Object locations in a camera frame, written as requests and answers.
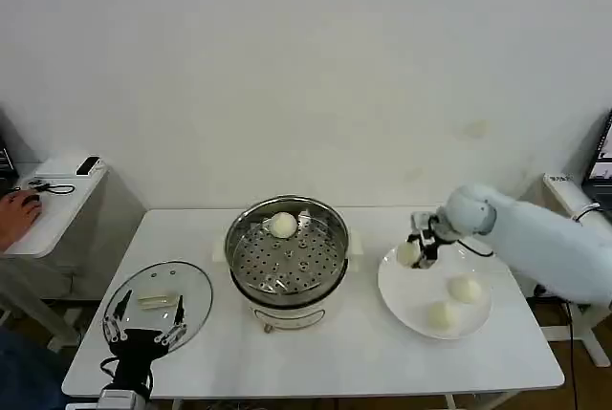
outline dough ball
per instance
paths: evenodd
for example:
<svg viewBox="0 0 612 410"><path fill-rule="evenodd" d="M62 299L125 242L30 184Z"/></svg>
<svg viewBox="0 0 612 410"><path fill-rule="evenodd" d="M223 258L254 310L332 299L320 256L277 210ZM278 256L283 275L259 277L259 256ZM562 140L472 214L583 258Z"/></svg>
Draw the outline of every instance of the dough ball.
<svg viewBox="0 0 612 410"><path fill-rule="evenodd" d="M400 265L405 267L412 267L419 260L419 250L413 243L408 243L407 241L398 246L396 255Z"/></svg>
<svg viewBox="0 0 612 410"><path fill-rule="evenodd" d="M270 233L276 238L289 238L296 230L295 217L288 212L278 212L270 220Z"/></svg>
<svg viewBox="0 0 612 410"><path fill-rule="evenodd" d="M477 303L482 297L480 283L470 276L456 276L448 282L448 292L463 303Z"/></svg>
<svg viewBox="0 0 612 410"><path fill-rule="evenodd" d="M433 329L445 331L457 324L457 313L449 302L434 302L427 311L427 320Z"/></svg>

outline white wall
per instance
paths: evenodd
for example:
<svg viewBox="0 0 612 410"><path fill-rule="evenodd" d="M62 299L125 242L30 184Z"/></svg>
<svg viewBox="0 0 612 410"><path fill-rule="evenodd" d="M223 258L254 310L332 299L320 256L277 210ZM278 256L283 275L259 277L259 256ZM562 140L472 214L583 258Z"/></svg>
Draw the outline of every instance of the white wall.
<svg viewBox="0 0 612 410"><path fill-rule="evenodd" d="M149 207L422 205L565 167L611 33L612 0L0 0L0 101Z"/></svg>

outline pot handle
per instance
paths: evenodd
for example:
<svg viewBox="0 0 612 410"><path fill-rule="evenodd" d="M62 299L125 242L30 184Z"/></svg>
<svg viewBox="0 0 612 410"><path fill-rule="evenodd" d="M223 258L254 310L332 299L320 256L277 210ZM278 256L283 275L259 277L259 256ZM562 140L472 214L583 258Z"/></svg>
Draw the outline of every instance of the pot handle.
<svg viewBox="0 0 612 410"><path fill-rule="evenodd" d="M225 243L226 237L220 236L217 239L217 242L214 244L214 248L212 250L212 262L215 264L226 264L228 262L226 259Z"/></svg>
<svg viewBox="0 0 612 410"><path fill-rule="evenodd" d="M348 270L359 271L360 263L359 258L363 255L363 246L361 245L361 237L354 228L348 230L348 250L346 256L348 257Z"/></svg>

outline stainless steel pot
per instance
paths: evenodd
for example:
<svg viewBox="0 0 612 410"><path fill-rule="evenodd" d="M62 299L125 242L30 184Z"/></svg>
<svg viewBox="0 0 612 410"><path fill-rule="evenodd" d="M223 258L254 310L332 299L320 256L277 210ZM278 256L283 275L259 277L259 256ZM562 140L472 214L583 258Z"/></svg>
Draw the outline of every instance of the stainless steel pot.
<svg viewBox="0 0 612 410"><path fill-rule="evenodd" d="M297 230L287 239L268 230L277 212L292 214ZM349 234L334 209L312 198L271 198L243 212L231 225L225 254L231 278L258 307L301 310L327 297L347 271Z"/></svg>

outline white plate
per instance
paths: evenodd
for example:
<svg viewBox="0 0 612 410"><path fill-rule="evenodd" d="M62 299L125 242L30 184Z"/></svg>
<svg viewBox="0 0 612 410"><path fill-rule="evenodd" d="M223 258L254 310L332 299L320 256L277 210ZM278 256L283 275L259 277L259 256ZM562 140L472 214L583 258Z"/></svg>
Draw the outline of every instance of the white plate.
<svg viewBox="0 0 612 410"><path fill-rule="evenodd" d="M457 245L439 249L438 261L430 269L410 269L397 261L397 248L391 249L379 266L379 290L384 303L406 326L433 338L452 340L474 334L485 325L492 309L491 286L486 274L470 264L468 252ZM448 292L453 276L469 273L482 286L482 297L475 304L461 303ZM427 322L427 309L437 301L448 301L459 322L447 330L434 329Z"/></svg>

